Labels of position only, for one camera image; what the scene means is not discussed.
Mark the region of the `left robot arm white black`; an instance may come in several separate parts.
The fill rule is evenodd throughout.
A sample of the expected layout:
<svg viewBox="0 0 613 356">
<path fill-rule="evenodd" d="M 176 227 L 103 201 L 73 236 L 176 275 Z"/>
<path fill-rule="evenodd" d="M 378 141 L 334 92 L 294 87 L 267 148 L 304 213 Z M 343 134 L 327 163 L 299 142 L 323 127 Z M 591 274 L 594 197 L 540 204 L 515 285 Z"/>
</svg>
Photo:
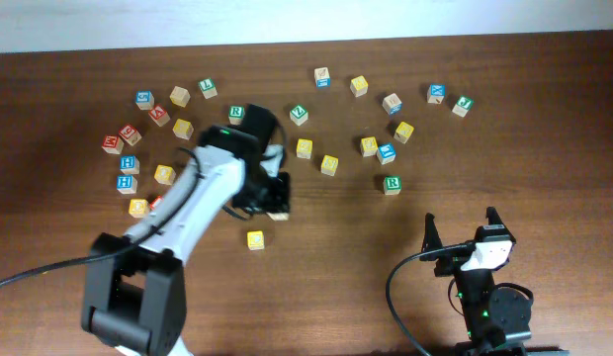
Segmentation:
<svg viewBox="0 0 613 356">
<path fill-rule="evenodd" d="M 286 150 L 268 109 L 248 105 L 238 125 L 202 132 L 161 203 L 123 236 L 101 234 L 86 269 L 81 327 L 125 355 L 186 355 L 184 267 L 227 205 L 247 220 L 290 213 Z"/>
</svg>

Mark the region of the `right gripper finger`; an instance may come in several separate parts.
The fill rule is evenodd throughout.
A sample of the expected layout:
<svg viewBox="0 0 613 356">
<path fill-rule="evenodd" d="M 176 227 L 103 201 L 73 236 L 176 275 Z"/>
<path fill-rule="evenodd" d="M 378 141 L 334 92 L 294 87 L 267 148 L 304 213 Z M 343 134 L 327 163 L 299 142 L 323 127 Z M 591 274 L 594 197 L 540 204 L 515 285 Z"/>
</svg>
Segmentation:
<svg viewBox="0 0 613 356">
<path fill-rule="evenodd" d="M 487 224 L 485 228 L 505 228 L 505 225 L 495 207 L 487 207 L 485 210 Z"/>
<path fill-rule="evenodd" d="M 442 240 L 439 236 L 434 220 L 435 216 L 431 213 L 427 213 L 424 217 L 424 237 L 421 247 L 422 252 L 435 253 L 443 248 Z"/>
</svg>

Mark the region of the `yellow C block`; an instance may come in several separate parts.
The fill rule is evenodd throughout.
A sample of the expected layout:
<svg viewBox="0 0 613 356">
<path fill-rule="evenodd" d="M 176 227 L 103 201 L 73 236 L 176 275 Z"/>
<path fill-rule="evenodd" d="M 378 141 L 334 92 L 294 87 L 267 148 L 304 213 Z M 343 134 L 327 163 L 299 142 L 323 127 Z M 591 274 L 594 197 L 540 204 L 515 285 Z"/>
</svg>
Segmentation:
<svg viewBox="0 0 613 356">
<path fill-rule="evenodd" d="M 264 233 L 262 230 L 247 232 L 247 246 L 250 250 L 261 250 L 265 248 Z"/>
</svg>

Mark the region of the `green V block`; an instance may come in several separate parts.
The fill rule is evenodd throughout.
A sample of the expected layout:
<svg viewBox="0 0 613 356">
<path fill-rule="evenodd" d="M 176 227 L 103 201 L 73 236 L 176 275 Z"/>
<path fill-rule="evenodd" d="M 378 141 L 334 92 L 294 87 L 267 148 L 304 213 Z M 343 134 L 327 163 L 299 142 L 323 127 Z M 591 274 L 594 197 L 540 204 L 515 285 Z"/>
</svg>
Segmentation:
<svg viewBox="0 0 613 356">
<path fill-rule="evenodd" d="M 267 216 L 275 222 L 282 222 L 282 221 L 287 221 L 290 217 L 290 214 L 289 213 L 268 213 Z"/>
</svg>

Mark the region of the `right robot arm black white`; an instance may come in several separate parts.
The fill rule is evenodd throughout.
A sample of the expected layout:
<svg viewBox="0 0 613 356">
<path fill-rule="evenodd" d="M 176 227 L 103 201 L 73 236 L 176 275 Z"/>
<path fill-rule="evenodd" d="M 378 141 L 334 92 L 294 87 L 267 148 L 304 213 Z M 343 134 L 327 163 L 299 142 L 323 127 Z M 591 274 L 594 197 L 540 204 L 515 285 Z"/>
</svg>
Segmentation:
<svg viewBox="0 0 613 356">
<path fill-rule="evenodd" d="M 487 223 L 472 239 L 446 246 L 435 217 L 424 218 L 420 259 L 435 263 L 434 275 L 451 277 L 461 304 L 469 340 L 455 346 L 456 355 L 568 355 L 559 347 L 527 348 L 534 294 L 514 283 L 497 283 L 493 273 L 509 262 L 516 239 L 494 207 L 485 210 Z"/>
</svg>

